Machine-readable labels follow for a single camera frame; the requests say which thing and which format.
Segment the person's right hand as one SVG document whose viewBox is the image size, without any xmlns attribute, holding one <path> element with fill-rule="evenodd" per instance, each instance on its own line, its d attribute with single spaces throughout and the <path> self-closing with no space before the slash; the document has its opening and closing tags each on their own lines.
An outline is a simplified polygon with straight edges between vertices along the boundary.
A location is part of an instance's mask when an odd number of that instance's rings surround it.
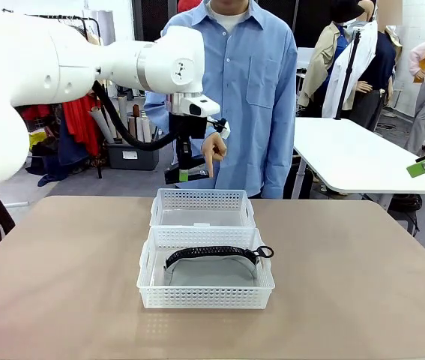
<svg viewBox="0 0 425 360">
<path fill-rule="evenodd" d="M 209 135 L 202 144 L 201 152 L 205 159 L 208 175 L 210 178 L 213 178 L 214 162 L 223 161 L 227 152 L 226 144 L 224 143 L 221 135 L 217 132 Z"/>
</svg>

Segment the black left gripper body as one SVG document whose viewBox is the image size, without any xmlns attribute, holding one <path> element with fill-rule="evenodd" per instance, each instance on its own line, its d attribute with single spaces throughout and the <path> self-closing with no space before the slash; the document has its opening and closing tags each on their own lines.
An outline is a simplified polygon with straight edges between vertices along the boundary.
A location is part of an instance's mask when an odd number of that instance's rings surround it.
<svg viewBox="0 0 425 360">
<path fill-rule="evenodd" d="M 175 138 L 175 153 L 177 161 L 192 157 L 191 139 L 202 139 L 205 135 L 207 119 L 192 115 L 169 115 L 169 132 Z"/>
</svg>

